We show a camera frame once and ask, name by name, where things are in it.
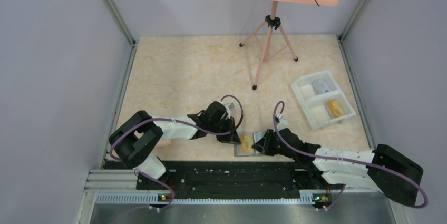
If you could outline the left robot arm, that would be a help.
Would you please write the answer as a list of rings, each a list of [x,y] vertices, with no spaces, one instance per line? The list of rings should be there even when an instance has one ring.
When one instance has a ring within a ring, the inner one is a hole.
[[[149,182],[162,189],[169,175],[166,166],[152,154],[155,146],[165,140],[194,140],[209,134],[221,143],[241,143],[228,104],[214,101],[205,110],[180,118],[153,118],[141,110],[109,136],[109,155],[126,168],[148,175]]]

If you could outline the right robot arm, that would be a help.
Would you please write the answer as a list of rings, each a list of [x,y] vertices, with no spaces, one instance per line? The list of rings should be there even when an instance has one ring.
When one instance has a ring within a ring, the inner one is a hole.
[[[267,130],[252,148],[264,155],[283,155],[310,172],[315,188],[344,184],[376,190],[389,199],[412,208],[428,204],[420,183],[423,168],[386,144],[368,151],[341,151],[304,142],[284,128]]]

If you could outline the gold credit card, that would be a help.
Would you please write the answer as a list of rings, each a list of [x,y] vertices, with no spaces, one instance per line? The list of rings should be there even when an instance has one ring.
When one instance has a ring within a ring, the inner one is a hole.
[[[240,145],[240,154],[242,155],[251,155],[255,153],[255,150],[252,148],[254,143],[252,134],[244,134],[240,137],[241,145]]]

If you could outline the grey card holder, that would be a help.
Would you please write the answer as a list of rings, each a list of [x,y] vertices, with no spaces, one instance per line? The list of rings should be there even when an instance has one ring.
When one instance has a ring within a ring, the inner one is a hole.
[[[234,145],[234,157],[257,157],[263,155],[252,146],[265,135],[266,131],[255,133],[239,133],[241,144]]]

